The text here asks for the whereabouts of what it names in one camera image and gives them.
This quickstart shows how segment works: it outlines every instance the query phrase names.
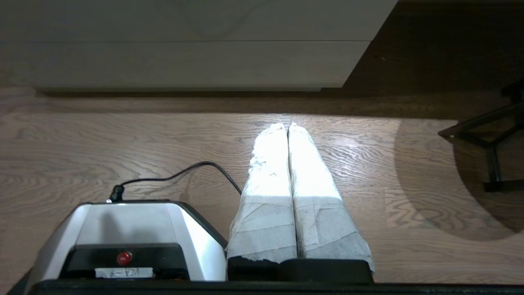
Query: white wrapping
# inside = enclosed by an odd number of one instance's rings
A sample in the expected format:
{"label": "white wrapping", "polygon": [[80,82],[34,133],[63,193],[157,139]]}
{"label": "white wrapping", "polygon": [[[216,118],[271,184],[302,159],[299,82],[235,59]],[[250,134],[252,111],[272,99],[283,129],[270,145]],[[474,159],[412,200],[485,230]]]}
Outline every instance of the white wrapping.
{"label": "white wrapping", "polygon": [[293,123],[288,143],[299,256],[365,260],[374,272],[371,250],[307,130]]}
{"label": "white wrapping", "polygon": [[282,262],[297,257],[288,138],[283,124],[258,135],[249,178],[230,227],[227,257]]}

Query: white cabinet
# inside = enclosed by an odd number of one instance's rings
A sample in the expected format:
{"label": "white cabinet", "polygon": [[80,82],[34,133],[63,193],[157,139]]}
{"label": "white cabinet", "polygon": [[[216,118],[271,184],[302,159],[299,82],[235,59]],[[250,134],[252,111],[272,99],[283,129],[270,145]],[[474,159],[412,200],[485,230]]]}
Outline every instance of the white cabinet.
{"label": "white cabinet", "polygon": [[339,87],[397,0],[4,0],[0,85]]}

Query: metal stand leg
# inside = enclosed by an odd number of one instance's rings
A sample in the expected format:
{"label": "metal stand leg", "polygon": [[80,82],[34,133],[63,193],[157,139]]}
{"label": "metal stand leg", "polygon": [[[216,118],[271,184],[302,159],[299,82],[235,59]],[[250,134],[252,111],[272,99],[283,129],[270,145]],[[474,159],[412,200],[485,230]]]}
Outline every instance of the metal stand leg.
{"label": "metal stand leg", "polygon": [[[489,171],[489,182],[484,183],[484,191],[486,192],[524,191],[524,180],[502,180],[497,156],[497,145],[515,132],[524,129],[524,101],[521,98],[522,90],[524,90],[524,80],[514,83],[502,90],[503,96],[511,97],[510,105],[459,123],[455,126],[451,126],[439,132],[439,135],[442,137],[457,138],[486,149]],[[515,116],[515,126],[490,142],[465,133],[465,131],[469,129],[500,120],[510,115]]]}

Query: black cable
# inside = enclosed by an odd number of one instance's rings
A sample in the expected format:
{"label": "black cable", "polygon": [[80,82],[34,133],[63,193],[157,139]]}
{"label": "black cable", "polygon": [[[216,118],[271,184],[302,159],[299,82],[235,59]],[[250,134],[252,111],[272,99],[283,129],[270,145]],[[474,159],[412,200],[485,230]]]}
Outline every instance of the black cable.
{"label": "black cable", "polygon": [[122,195],[124,194],[124,186],[125,185],[131,184],[131,183],[136,183],[136,182],[142,182],[142,181],[169,181],[169,180],[172,180],[172,179],[174,179],[174,178],[184,174],[187,171],[190,171],[190,170],[193,170],[195,168],[202,167],[202,166],[213,166],[213,167],[217,168],[220,172],[222,172],[222,174],[224,174],[224,176],[227,178],[227,180],[229,180],[229,182],[231,182],[231,184],[235,187],[236,191],[239,194],[242,194],[242,191],[240,190],[238,185],[235,183],[235,181],[231,178],[231,176],[229,176],[229,174],[222,167],[220,167],[218,164],[216,164],[214,162],[204,161],[204,162],[199,162],[197,164],[193,164],[193,165],[187,167],[186,169],[180,171],[179,173],[174,174],[174,175],[172,175],[170,177],[166,177],[166,178],[137,178],[137,179],[133,179],[133,180],[122,182],[119,185],[115,185],[115,187],[113,187],[113,191],[111,192],[111,196],[109,197],[109,200],[111,200],[112,203],[121,202],[122,201]]}

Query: black base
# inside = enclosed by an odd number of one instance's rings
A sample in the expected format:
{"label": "black base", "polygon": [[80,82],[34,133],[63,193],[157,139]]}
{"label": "black base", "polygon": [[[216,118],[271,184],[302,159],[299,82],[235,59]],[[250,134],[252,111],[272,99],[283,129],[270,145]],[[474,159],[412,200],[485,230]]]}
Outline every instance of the black base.
{"label": "black base", "polygon": [[[524,80],[514,83],[502,90],[502,96],[509,96],[511,104],[503,108],[494,110],[487,114],[480,115],[471,120],[451,126],[439,132],[439,135],[445,138],[457,138],[471,144],[481,146],[486,150],[489,182],[484,183],[485,192],[511,192],[524,191],[524,180],[503,181],[500,173],[500,166],[497,156],[497,145],[508,139],[515,132],[524,129],[524,100],[522,92],[524,90]],[[465,131],[488,124],[508,116],[515,116],[515,126],[502,133],[492,141],[474,137]]]}

